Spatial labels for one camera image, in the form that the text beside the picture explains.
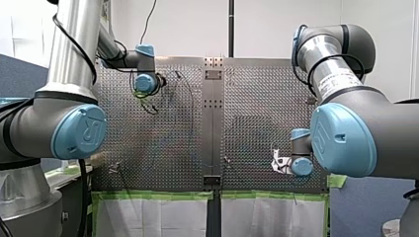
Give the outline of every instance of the metal post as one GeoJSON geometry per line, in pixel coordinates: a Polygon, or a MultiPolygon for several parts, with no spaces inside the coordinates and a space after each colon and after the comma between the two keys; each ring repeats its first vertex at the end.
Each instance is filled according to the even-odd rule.
{"type": "Polygon", "coordinates": [[[228,57],[234,57],[234,0],[228,7],[228,57]]]}
{"type": "MultiPolygon", "coordinates": [[[[95,61],[104,0],[60,0],[57,19],[95,61]]],[[[96,99],[91,92],[92,71],[78,49],[55,29],[48,79],[39,92],[61,92],[96,99]]]]}

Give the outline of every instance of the gray cloth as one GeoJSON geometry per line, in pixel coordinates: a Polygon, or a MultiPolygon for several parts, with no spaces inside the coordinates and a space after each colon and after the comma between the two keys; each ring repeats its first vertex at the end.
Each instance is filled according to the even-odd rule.
{"type": "Polygon", "coordinates": [[[97,237],[205,237],[206,200],[102,200],[97,237]]]}
{"type": "Polygon", "coordinates": [[[323,237],[324,201],[223,199],[223,237],[323,237]]]}

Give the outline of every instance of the light blue joint cap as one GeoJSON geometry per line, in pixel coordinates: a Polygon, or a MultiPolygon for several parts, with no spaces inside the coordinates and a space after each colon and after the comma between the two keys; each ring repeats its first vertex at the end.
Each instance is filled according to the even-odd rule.
{"type": "Polygon", "coordinates": [[[19,97],[8,97],[8,98],[0,98],[0,105],[6,105],[9,103],[27,100],[28,98],[19,98],[19,97]]]}
{"type": "Polygon", "coordinates": [[[297,176],[308,176],[313,172],[313,163],[305,157],[300,157],[293,161],[291,169],[297,176]]]}
{"type": "Polygon", "coordinates": [[[310,135],[310,130],[306,128],[296,128],[291,131],[291,140],[296,140],[310,135]]]}
{"type": "Polygon", "coordinates": [[[139,74],[135,78],[135,91],[149,94],[153,92],[157,87],[157,82],[148,74],[139,74]]]}
{"type": "Polygon", "coordinates": [[[144,43],[144,44],[137,44],[135,47],[135,51],[145,54],[150,57],[154,57],[154,47],[151,44],[144,43]]]}
{"type": "Polygon", "coordinates": [[[331,173],[361,178],[376,168],[377,149],[370,130],[340,104],[329,103],[313,113],[311,144],[319,164],[331,173]]]}
{"type": "Polygon", "coordinates": [[[51,151],[60,160],[89,158],[102,145],[107,129],[105,113],[95,105],[82,105],[59,123],[51,151]]]}

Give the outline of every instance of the white wall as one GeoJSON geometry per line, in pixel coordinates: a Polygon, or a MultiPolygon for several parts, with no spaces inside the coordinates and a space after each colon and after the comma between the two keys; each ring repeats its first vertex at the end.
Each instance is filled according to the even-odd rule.
{"type": "Polygon", "coordinates": [[[46,0],[0,0],[0,53],[48,66],[56,7],[46,0]]]}
{"type": "MultiPolygon", "coordinates": [[[[139,43],[153,0],[117,0],[112,23],[117,40],[133,49],[139,43]]],[[[157,0],[144,42],[157,55],[227,55],[228,1],[157,0]]]]}
{"type": "MultiPolygon", "coordinates": [[[[128,48],[139,43],[152,3],[114,1],[114,33],[128,48]]],[[[340,0],[236,0],[235,56],[290,57],[300,24],[339,24],[340,10],[340,0]]],[[[158,55],[228,55],[228,1],[158,0],[145,42],[158,55]]]]}
{"type": "Polygon", "coordinates": [[[342,23],[357,24],[372,36],[377,64],[366,84],[382,90],[391,101],[414,95],[415,0],[343,0],[342,23]]]}
{"type": "Polygon", "coordinates": [[[301,24],[340,24],[339,0],[236,0],[235,56],[290,58],[301,24]]]}

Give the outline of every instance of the small white object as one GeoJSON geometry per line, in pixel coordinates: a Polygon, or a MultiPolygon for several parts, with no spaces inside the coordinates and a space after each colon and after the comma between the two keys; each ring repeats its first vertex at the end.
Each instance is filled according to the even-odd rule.
{"type": "Polygon", "coordinates": [[[284,175],[292,175],[293,172],[290,167],[291,157],[279,157],[279,156],[280,156],[280,151],[274,150],[274,160],[271,163],[272,169],[284,175]]]}

